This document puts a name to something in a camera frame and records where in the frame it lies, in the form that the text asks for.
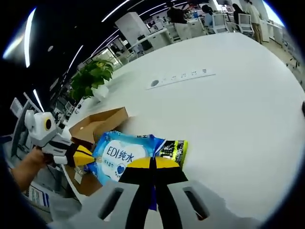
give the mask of ceiling light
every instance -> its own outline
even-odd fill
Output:
[[[39,97],[38,97],[38,94],[37,94],[36,89],[33,90],[33,93],[34,93],[34,96],[35,96],[35,98],[36,98],[36,100],[37,100],[37,102],[38,102],[38,104],[39,104],[41,110],[44,112],[44,109],[43,109],[43,107],[42,107],[42,105],[41,105],[41,102],[40,102],[40,99],[39,99]]]
[[[106,41],[108,41],[109,40],[109,38],[111,38],[116,32],[118,32],[119,30],[116,30],[113,34],[111,34],[106,40],[104,40],[101,44],[100,44],[100,46],[99,47],[97,47],[97,49],[96,50],[94,50],[94,52],[91,54],[91,56],[90,57],[92,57],[95,53],[96,53],[96,51],[103,45],[103,44],[105,44],[106,43]]]
[[[50,52],[52,49],[53,49],[53,45],[51,45],[49,48],[48,48],[48,52]]]
[[[159,6],[163,6],[163,5],[165,5],[165,4],[166,4],[166,3],[163,3],[163,4],[161,4],[161,5],[155,6],[155,7],[151,8],[151,9],[149,9],[149,10],[147,10],[147,11],[141,13],[139,16],[142,16],[143,14],[145,14],[145,13],[147,13],[147,12],[153,10],[153,9],[156,9],[156,8],[159,7]]]
[[[120,5],[118,5],[113,11],[111,11],[106,17],[104,17],[104,19],[102,20],[102,22],[106,21],[107,18],[109,18],[114,12],[116,12],[120,7],[122,7],[123,5],[125,5],[126,3],[128,3],[130,0],[126,0],[124,2],[122,2]]]
[[[187,1],[182,2],[182,3],[179,3],[179,4],[174,5],[174,6],[180,6],[180,5],[183,5],[183,4],[186,4],[186,3],[187,3]],[[155,12],[155,13],[151,14],[150,16],[153,16],[153,15],[155,15],[155,14],[157,14],[157,13],[159,13],[159,12],[162,12],[162,11],[164,11],[164,10],[167,10],[167,9],[168,9],[168,8],[165,8],[165,9],[159,10],[159,11],[157,11],[157,12]]]
[[[28,20],[27,20],[27,25],[25,27],[25,36],[24,36],[24,57],[25,57],[25,65],[27,68],[30,65],[30,31],[32,27],[32,20],[34,17],[36,8],[30,13]]]
[[[70,70],[70,68],[71,68],[71,66],[72,66],[72,64],[73,64],[73,62],[74,62],[76,56],[78,55],[78,53],[80,52],[80,50],[82,49],[82,47],[83,47],[83,45],[80,47],[80,49],[79,49],[79,50],[77,51],[77,53],[75,54],[75,57],[73,58],[72,62],[70,63],[70,66],[69,66],[69,68],[68,68],[68,70],[67,70],[67,73],[68,73],[68,71]]]
[[[131,6],[130,8],[128,8],[128,10],[132,9],[133,7],[139,5],[141,2],[144,2],[144,1],[145,1],[145,0],[142,0],[142,1],[138,2],[137,4],[134,4],[133,6]]]
[[[2,56],[3,59],[7,58],[8,55],[10,55],[12,53],[12,51],[21,43],[23,37],[24,37],[24,35],[18,37],[12,43],[9,44],[9,46],[6,48],[6,50]]]

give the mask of pack of wet wipes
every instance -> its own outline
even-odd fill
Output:
[[[119,181],[127,165],[142,157],[153,157],[165,143],[165,139],[153,135],[132,136],[110,131],[104,133],[93,152],[96,159],[88,164],[91,172],[104,185],[109,179]]]

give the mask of snack bag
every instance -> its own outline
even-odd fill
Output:
[[[129,163],[154,156],[164,143],[164,139],[153,135],[132,136],[118,131],[106,132],[93,152],[95,162],[88,164],[88,167],[102,185],[109,179],[119,181]]]
[[[183,166],[186,155],[188,142],[185,140],[166,141],[161,150],[157,152],[157,156],[171,159],[178,163],[180,167]]]

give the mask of white flower pot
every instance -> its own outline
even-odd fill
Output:
[[[92,93],[99,101],[103,101],[107,97],[109,89],[105,85],[99,85],[98,88],[92,88]]]

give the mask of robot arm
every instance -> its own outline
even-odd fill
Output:
[[[53,155],[56,164],[75,167],[94,162],[90,150],[58,133],[50,112],[34,113],[33,110],[28,110],[24,122],[33,144],[41,147],[43,153]]]

